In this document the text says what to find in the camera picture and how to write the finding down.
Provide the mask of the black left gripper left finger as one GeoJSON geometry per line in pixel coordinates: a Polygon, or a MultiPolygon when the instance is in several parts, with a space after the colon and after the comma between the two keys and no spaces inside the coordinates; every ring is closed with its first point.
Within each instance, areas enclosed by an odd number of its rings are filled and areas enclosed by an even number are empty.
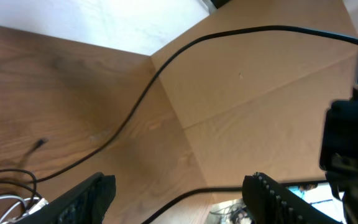
{"type": "Polygon", "coordinates": [[[116,196],[116,177],[93,174],[18,224],[102,224],[116,196]]]}

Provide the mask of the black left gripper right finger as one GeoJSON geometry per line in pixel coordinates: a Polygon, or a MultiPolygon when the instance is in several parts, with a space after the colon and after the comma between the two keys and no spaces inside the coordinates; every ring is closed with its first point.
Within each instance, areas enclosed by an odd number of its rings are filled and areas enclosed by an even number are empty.
{"type": "Polygon", "coordinates": [[[338,224],[264,173],[244,177],[242,199],[255,223],[338,224]]]}

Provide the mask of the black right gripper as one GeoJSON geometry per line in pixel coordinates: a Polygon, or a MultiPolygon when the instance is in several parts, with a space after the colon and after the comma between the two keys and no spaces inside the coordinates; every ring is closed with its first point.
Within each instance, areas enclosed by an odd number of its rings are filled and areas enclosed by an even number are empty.
{"type": "Polygon", "coordinates": [[[358,64],[351,97],[334,100],[326,112],[319,166],[346,222],[358,223],[358,64]]]}

